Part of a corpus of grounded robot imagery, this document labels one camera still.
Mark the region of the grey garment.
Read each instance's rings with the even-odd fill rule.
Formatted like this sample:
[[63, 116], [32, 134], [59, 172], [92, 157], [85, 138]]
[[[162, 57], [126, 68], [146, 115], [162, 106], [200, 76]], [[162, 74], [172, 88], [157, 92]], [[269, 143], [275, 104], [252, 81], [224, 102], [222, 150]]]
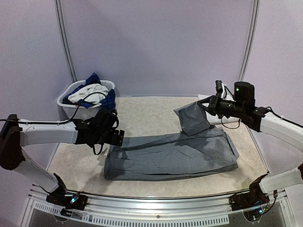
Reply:
[[174, 110], [180, 133], [128, 137], [111, 146], [104, 177], [117, 181], [168, 181], [233, 171], [239, 153], [230, 136], [210, 124], [197, 102]]

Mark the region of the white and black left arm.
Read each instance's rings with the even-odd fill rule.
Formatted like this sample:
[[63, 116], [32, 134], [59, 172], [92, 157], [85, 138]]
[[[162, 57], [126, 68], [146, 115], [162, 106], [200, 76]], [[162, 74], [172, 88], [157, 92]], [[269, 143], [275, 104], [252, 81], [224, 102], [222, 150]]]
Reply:
[[64, 183], [33, 160], [23, 148], [40, 144], [86, 144], [92, 149], [97, 144], [122, 146], [125, 132], [119, 130], [118, 116], [101, 109], [88, 119], [71, 118], [65, 121], [45, 122], [19, 119], [11, 114], [4, 120], [0, 132], [0, 166], [15, 171], [41, 186], [60, 205], [70, 202]]

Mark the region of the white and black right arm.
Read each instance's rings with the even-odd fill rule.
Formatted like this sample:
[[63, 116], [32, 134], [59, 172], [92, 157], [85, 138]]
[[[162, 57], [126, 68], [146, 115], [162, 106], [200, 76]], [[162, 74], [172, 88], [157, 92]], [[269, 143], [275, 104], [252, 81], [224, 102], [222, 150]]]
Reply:
[[[249, 129], [276, 142], [275, 148], [282, 145], [283, 150], [290, 148], [302, 152], [302, 125], [276, 114], [269, 106], [257, 107], [255, 87], [251, 83], [235, 82], [232, 99], [223, 96], [228, 88], [222, 81], [215, 82], [215, 89], [215, 95], [197, 102], [197, 105], [209, 115], [217, 116], [219, 119], [222, 117], [237, 118]], [[248, 206], [255, 206], [263, 199], [264, 194], [302, 183], [302, 164], [299, 164], [298, 167], [292, 166], [279, 173], [269, 173], [250, 184], [250, 192], [245, 195], [245, 202]]]

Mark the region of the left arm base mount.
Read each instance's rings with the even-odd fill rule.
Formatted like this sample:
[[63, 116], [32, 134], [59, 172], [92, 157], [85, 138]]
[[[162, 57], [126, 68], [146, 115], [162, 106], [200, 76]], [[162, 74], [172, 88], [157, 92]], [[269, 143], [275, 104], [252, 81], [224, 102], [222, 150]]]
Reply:
[[84, 211], [88, 197], [80, 192], [52, 192], [47, 195], [46, 201], [54, 205], [62, 206], [61, 216], [71, 217], [74, 210]]

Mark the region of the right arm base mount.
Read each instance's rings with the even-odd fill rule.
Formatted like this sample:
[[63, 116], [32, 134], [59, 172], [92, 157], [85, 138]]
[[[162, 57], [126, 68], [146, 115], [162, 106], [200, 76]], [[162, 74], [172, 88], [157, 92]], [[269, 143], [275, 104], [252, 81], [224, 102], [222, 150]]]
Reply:
[[259, 221], [271, 207], [269, 196], [256, 190], [233, 194], [229, 197], [229, 205], [232, 211], [242, 210], [249, 222]]

